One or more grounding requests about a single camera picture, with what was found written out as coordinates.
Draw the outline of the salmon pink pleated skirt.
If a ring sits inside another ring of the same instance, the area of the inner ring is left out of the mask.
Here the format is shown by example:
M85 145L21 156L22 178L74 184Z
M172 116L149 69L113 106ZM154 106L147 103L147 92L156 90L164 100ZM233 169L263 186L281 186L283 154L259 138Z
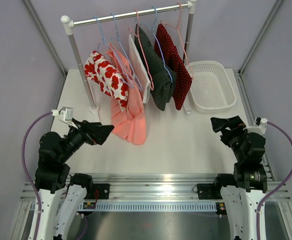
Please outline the salmon pink pleated skirt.
M110 62L118 70L124 71L124 79L132 82L133 88L128 87L128 102L125 111L121 111L119 102L111 99L111 123L114 125L113 134L134 144L142 145L146 141L146 117L142 97L129 66L129 61L113 45L106 52Z

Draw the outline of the dark red polka dot skirt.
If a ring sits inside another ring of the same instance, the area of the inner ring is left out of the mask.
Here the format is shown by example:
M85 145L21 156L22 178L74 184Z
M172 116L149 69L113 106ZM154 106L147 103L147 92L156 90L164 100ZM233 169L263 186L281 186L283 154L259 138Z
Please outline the dark red polka dot skirt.
M181 110L190 90L192 79L178 54L177 47L161 23L157 27L156 37L160 42L166 65L176 73L176 85L172 97L176 109Z

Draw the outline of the dark grey dotted skirt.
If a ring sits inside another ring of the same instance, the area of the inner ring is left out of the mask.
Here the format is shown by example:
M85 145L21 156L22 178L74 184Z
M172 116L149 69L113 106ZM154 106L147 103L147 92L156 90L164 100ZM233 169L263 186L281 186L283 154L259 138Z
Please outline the dark grey dotted skirt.
M172 94L176 85L176 73L169 69L173 83L171 83L170 77L163 67L163 60L160 53L156 53L149 38L141 27L139 27L141 43L145 52L145 56L149 65L149 71L153 79L154 89L150 91L150 94L154 100L156 107L164 111L166 104L170 102ZM136 37L134 43L139 51L140 57L146 68L146 64L142 55L142 51L139 46L138 38Z

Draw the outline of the pink wire hanger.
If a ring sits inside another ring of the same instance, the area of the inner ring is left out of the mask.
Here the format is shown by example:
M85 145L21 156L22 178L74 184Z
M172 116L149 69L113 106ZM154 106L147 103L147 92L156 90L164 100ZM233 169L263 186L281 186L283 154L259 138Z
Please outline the pink wire hanger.
M147 62L147 59L146 59L146 56L145 56L145 52L144 52L144 49L143 49L143 45L141 43L141 38L140 38L140 31L139 31L139 24L140 24L140 21L139 21L139 13L138 13L138 10L137 9L134 9L135 13L136 13L136 17L137 17L137 38L138 38L138 42L139 42L139 46L140 46L140 49L142 51L142 55L143 55L143 58L144 58L144 61L145 61L145 64L146 64L146 69L147 69L147 74L148 74L148 77L150 79L150 90L153 90L154 89L154 83L153 83L153 79L152 79L152 76L150 74L150 71L149 71L149 65L148 65L148 62Z
M179 9L180 9L180 13L179 13L179 17L178 17L178 21L177 21L177 25L176 26L173 26L163 20L161 20L161 24L164 25L164 26L169 26L173 29L176 29L177 30L177 33L178 33L178 36L179 36L179 40L180 40L180 43L183 47L183 64L185 66L188 67L188 69L190 70L190 77L191 79L193 79L193 71L192 71L192 68L190 67L189 65L189 61L188 61L188 56L187 56L187 51L186 51L186 42L183 41L182 37L181 37L181 33L180 33L180 21L181 21L181 17L182 17L182 4L180 2L177 2L177 4L179 5Z

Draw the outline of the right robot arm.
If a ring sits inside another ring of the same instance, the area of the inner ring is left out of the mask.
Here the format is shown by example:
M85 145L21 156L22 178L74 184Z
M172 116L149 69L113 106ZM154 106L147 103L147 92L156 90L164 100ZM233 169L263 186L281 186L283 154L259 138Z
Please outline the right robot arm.
M233 174L220 173L214 180L213 194L222 198L233 240L265 240L265 204L267 174L262 165L267 119L257 118L246 126L239 116L211 118L214 132L231 148L235 157Z

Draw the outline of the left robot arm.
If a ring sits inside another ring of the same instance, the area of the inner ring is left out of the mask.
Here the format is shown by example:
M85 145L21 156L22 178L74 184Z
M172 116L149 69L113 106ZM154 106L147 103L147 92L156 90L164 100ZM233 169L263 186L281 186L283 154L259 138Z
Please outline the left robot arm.
M111 124L73 119L66 135L50 131L41 137L32 185L37 211L28 235L30 240L65 240L84 199L108 198L109 184L95 185L92 176L84 173L69 177L70 167L66 161L84 144L104 144L113 130Z

